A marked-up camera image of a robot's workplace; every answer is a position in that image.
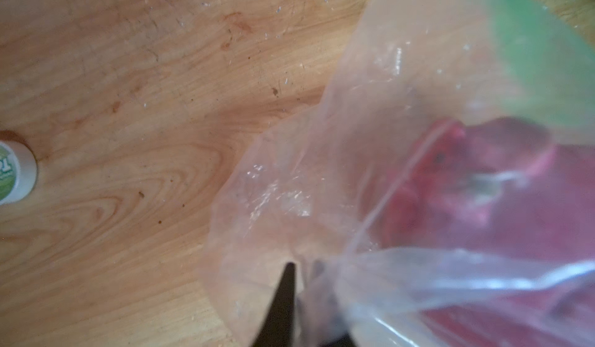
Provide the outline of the clear zip-top bag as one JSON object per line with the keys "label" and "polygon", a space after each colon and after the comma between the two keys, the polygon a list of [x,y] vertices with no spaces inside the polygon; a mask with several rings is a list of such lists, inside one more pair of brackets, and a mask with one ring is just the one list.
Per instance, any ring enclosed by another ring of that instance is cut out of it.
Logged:
{"label": "clear zip-top bag", "polygon": [[594,51],[536,0],[371,0],[321,102],[215,197],[241,345],[594,344]]}

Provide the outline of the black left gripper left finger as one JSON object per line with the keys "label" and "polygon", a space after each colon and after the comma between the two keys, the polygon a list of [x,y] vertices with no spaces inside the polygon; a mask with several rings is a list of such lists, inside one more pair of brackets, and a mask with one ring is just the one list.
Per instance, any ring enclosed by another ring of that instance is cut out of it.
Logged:
{"label": "black left gripper left finger", "polygon": [[287,263],[252,347],[289,347],[294,338],[296,265]]}

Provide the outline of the pink dragon fruit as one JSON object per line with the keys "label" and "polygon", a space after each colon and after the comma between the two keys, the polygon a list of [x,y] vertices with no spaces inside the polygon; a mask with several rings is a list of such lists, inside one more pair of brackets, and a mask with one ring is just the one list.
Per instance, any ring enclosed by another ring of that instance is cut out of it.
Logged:
{"label": "pink dragon fruit", "polygon": [[594,344],[594,148],[518,117],[435,122],[373,231],[452,346]]}

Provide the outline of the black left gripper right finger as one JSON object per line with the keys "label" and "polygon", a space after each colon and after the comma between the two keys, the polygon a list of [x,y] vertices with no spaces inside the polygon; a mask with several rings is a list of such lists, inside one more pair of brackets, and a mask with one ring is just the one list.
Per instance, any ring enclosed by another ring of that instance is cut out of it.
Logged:
{"label": "black left gripper right finger", "polygon": [[334,291],[335,272],[322,260],[311,271],[311,331],[318,346],[354,346]]}

